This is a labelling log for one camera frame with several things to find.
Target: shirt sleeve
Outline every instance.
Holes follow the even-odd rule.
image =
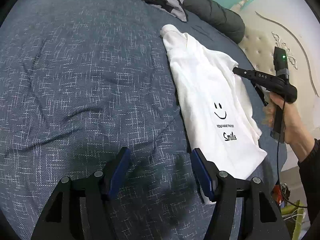
[[[311,153],[298,165],[312,224],[320,211],[320,147],[317,139]]]

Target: black handheld device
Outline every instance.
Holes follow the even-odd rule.
[[[289,71],[287,55],[284,49],[275,47],[273,54],[273,64],[276,76],[266,74],[257,70],[245,70],[238,67],[233,69],[233,73],[251,80],[253,84],[265,87],[267,90],[280,95],[286,102],[293,103],[297,100],[297,89],[289,83]],[[277,106],[276,117],[273,130],[270,135],[280,143],[284,143],[283,111]]]

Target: white folded garment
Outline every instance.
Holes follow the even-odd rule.
[[[261,131],[252,118],[245,86],[232,72],[238,63],[173,25],[163,26],[160,34],[191,149],[200,148],[220,171],[246,179],[267,153],[258,145]]]

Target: blue bedspread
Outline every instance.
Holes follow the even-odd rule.
[[[112,203],[119,239],[203,239],[213,206],[202,203],[191,169],[160,29],[173,24],[241,68],[252,65],[229,38],[188,15],[183,23],[141,0],[15,4],[0,28],[0,208],[22,240],[61,177],[89,176],[122,146],[132,165]],[[244,82],[268,152],[253,175],[271,189],[276,142]],[[282,167],[284,146],[280,152]],[[231,239],[240,209],[238,201]]]

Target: silver bolt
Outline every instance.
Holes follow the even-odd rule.
[[[261,179],[259,177],[254,177],[252,180],[254,183],[257,183],[257,184],[261,182]]]
[[[225,171],[219,171],[219,175],[220,175],[220,177],[225,178],[226,176],[228,176],[228,173]]]
[[[61,179],[61,182],[62,183],[67,183],[69,181],[69,178],[68,177],[63,177],[62,179]]]
[[[96,171],[95,173],[94,173],[94,176],[95,177],[101,177],[103,175],[103,172],[102,171]]]

